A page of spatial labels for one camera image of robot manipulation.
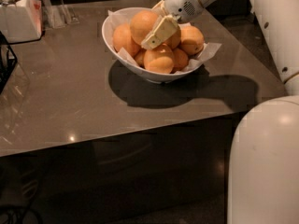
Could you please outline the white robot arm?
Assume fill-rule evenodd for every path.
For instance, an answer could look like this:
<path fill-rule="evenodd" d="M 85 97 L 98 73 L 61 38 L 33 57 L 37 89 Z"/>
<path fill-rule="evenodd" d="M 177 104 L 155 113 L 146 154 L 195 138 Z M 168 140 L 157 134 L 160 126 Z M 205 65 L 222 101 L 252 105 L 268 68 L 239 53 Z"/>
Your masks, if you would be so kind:
<path fill-rule="evenodd" d="M 163 0 L 142 45 L 153 49 L 217 0 Z M 231 146 L 227 224 L 299 224 L 299 0 L 250 0 L 287 91 L 256 105 Z"/>

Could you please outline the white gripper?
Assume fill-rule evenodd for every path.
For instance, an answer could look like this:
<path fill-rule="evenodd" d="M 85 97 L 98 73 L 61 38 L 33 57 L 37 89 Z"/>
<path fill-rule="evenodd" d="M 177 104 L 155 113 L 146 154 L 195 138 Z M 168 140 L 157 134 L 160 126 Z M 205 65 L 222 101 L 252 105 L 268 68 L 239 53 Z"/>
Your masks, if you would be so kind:
<path fill-rule="evenodd" d="M 169 15 L 164 15 L 164 8 Z M 152 9 L 160 17 L 141 42 L 143 49 L 155 49 L 170 38 L 178 23 L 187 23 L 200 15 L 204 6 L 200 0 L 161 0 Z"/>

